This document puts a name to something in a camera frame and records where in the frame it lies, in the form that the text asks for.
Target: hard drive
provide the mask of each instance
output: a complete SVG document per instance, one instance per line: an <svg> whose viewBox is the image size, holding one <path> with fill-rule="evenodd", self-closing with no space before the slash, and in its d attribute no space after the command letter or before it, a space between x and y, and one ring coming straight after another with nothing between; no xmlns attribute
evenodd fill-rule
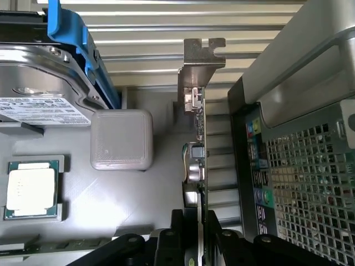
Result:
<svg viewBox="0 0 355 266"><path fill-rule="evenodd" d="M0 12L0 120L90 125L121 98L81 17L49 1L44 14Z"/></svg>

